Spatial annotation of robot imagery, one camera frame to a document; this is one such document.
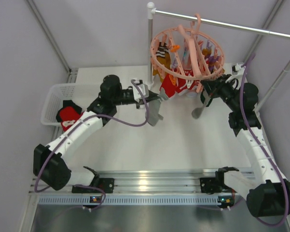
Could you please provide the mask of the grey sock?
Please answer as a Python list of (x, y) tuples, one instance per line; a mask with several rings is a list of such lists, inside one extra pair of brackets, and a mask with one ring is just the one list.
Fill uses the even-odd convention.
[(202, 105), (201, 107), (195, 108), (192, 111), (192, 117), (194, 119), (198, 119), (201, 116), (201, 114), (202, 114), (202, 112), (203, 112), (204, 109), (205, 109), (205, 106), (204, 105)]
[(161, 108), (161, 104), (169, 99), (169, 98), (165, 99), (163, 96), (160, 95), (160, 93), (159, 96), (162, 98), (161, 100), (156, 100), (148, 103), (149, 106), (148, 123), (151, 126), (155, 126), (160, 120), (163, 120), (163, 116), (160, 115), (159, 111)]

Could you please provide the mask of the pink round clip hanger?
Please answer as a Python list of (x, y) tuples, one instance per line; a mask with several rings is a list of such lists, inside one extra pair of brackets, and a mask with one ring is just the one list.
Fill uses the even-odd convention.
[[(191, 67), (190, 59), (189, 59), (190, 54), (189, 54), (188, 51), (186, 51), (184, 49), (184, 44), (185, 44), (184, 38), (177, 31), (173, 31), (172, 33), (173, 33), (173, 39), (174, 39), (175, 44), (180, 46), (180, 49), (178, 50), (178, 54), (179, 54), (179, 58), (180, 58), (180, 60), (181, 60), (181, 62), (183, 64), (183, 67), (184, 67), (184, 73), (185, 73), (186, 76), (193, 76), (193, 70), (192, 70), (192, 67)], [(204, 48), (210, 48), (211, 47), (211, 49), (212, 49), (211, 54), (213, 55), (215, 46), (213, 44), (209, 43), (207, 41), (207, 39), (205, 39), (202, 36), (199, 36), (197, 39), (198, 39), (198, 41), (200, 41), (202, 43), (201, 46), (200, 46), (201, 51)], [(170, 68), (173, 71), (175, 71), (177, 69), (177, 66), (175, 64), (174, 53), (169, 52), (169, 54), (170, 54), (170, 58), (171, 58)], [(164, 78), (161, 78), (160, 74), (157, 71), (153, 71), (152, 73), (154, 75), (153, 77), (156, 77), (156, 76), (159, 77), (160, 82), (162, 84), (162, 81), (164, 80)], [(201, 84), (201, 80), (200, 80), (200, 85), (198, 86), (196, 92), (189, 92), (189, 93), (197, 94), (197, 93), (200, 93), (202, 90), (203, 90), (203, 85)]]

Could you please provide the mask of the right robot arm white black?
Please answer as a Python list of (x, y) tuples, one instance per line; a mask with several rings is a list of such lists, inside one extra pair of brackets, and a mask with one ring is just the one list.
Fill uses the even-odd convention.
[(223, 167), (216, 171), (215, 185), (220, 191), (229, 189), (245, 199), (254, 217), (284, 216), (290, 214), (290, 181), (276, 165), (263, 137), (262, 126), (256, 113), (258, 88), (243, 83), (242, 88), (222, 75), (216, 80), (202, 80), (202, 94), (210, 99), (220, 98), (231, 109), (229, 125), (242, 145), (251, 164), (254, 180), (250, 180), (235, 167)]

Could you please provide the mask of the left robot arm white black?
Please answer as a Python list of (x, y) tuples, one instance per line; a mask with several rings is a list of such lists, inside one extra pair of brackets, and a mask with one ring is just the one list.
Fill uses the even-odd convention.
[[(35, 192), (39, 181), (47, 188), (61, 190), (66, 185), (85, 188), (94, 192), (99, 188), (99, 174), (92, 168), (84, 166), (72, 169), (68, 162), (76, 150), (96, 131), (109, 121), (117, 121), (131, 127), (142, 127), (146, 124), (155, 126), (162, 116), (159, 107), (165, 96), (152, 92), (142, 80), (131, 80), (131, 86), (123, 89), (120, 78), (114, 74), (104, 77), (98, 97), (88, 106), (71, 127), (47, 145), (39, 144), (34, 149), (33, 173), (36, 176)], [(146, 109), (145, 120), (140, 124), (124, 122), (115, 118), (117, 106), (134, 104), (137, 108)]]

